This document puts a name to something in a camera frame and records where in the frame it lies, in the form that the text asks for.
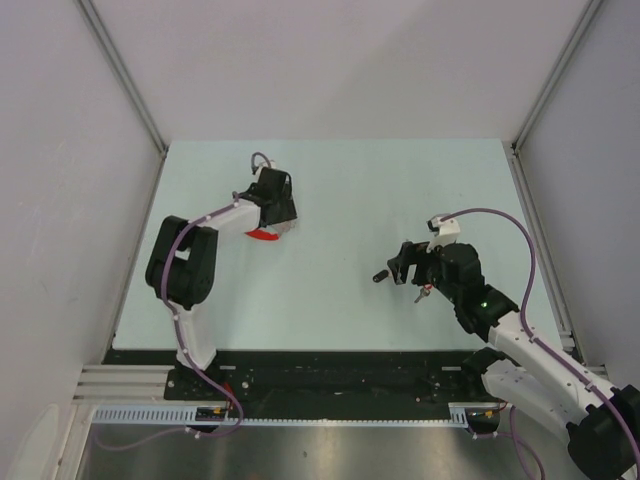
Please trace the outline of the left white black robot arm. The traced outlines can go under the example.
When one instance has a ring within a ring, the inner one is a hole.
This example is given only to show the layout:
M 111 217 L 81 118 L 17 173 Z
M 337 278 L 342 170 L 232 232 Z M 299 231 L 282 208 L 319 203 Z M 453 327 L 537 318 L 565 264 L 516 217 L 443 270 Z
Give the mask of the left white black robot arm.
M 253 174 L 257 180 L 227 206 L 195 220 L 166 217 L 146 267 L 146 284 L 171 312 L 177 359 L 192 368 L 185 385 L 202 400 L 221 387 L 220 374 L 209 368 L 217 353 L 210 325 L 197 313 L 214 285 L 220 243 L 240 235 L 277 241 L 297 220 L 291 175 L 267 162 Z

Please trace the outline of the key with black tag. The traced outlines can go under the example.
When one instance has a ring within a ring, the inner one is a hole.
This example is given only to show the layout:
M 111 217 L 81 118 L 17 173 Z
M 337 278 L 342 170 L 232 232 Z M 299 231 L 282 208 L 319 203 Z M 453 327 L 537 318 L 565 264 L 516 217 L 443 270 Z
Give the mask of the key with black tag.
M 373 280 L 374 283 L 380 283 L 383 280 L 387 279 L 389 276 L 390 276 L 390 272 L 387 269 L 385 269 L 385 270 L 381 270 L 378 273 L 376 273 L 373 276 L 372 280 Z

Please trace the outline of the key with red tag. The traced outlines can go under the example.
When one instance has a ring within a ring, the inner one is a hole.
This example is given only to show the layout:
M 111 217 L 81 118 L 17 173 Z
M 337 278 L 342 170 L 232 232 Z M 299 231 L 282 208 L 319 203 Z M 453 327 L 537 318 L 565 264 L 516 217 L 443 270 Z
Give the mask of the key with red tag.
M 433 286 L 431 284 L 427 284 L 427 285 L 423 285 L 419 288 L 419 293 L 416 297 L 416 299 L 414 300 L 415 304 L 418 304 L 420 301 L 428 298 L 431 294 L 431 290 L 432 290 Z

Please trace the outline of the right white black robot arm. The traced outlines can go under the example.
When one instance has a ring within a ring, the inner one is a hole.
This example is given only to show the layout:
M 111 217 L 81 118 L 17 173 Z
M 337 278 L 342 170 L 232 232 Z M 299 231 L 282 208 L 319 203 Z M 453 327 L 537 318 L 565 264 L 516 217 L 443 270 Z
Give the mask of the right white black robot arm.
M 469 399 L 512 404 L 564 441 L 590 479 L 639 475 L 638 389 L 615 386 L 525 328 L 516 303 L 485 281 L 473 246 L 405 242 L 387 267 L 397 285 L 439 291 L 462 328 L 486 342 L 461 376 Z

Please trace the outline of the silver red keyring holder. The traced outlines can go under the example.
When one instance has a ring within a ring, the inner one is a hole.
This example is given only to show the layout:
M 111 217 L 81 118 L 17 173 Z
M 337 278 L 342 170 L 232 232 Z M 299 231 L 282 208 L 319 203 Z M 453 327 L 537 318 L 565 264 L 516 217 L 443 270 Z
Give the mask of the silver red keyring holder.
M 293 230 L 297 225 L 296 221 L 283 222 L 267 227 L 256 228 L 246 232 L 245 235 L 251 239 L 265 242 L 278 241 L 285 234 Z

